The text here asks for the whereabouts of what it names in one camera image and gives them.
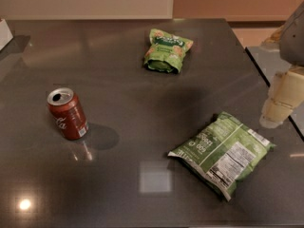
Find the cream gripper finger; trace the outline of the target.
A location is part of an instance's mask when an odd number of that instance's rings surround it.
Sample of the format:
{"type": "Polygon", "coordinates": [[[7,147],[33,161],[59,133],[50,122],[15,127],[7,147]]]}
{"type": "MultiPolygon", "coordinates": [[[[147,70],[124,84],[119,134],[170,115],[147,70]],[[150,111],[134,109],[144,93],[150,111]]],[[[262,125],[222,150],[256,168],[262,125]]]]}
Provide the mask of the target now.
{"type": "Polygon", "coordinates": [[[283,27],[277,28],[269,37],[267,37],[261,44],[264,47],[278,47],[283,27]]]}
{"type": "Polygon", "coordinates": [[[277,128],[304,102],[304,67],[291,66],[285,72],[277,72],[268,91],[260,124],[277,128]]]}

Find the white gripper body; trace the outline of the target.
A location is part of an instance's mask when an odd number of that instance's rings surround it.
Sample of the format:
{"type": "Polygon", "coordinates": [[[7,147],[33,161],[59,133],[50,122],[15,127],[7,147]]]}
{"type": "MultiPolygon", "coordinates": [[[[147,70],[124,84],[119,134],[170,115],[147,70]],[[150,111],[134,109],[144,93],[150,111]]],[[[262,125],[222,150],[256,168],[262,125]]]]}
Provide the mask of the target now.
{"type": "Polygon", "coordinates": [[[304,66],[304,2],[283,26],[279,41],[280,57],[292,65],[304,66]]]}

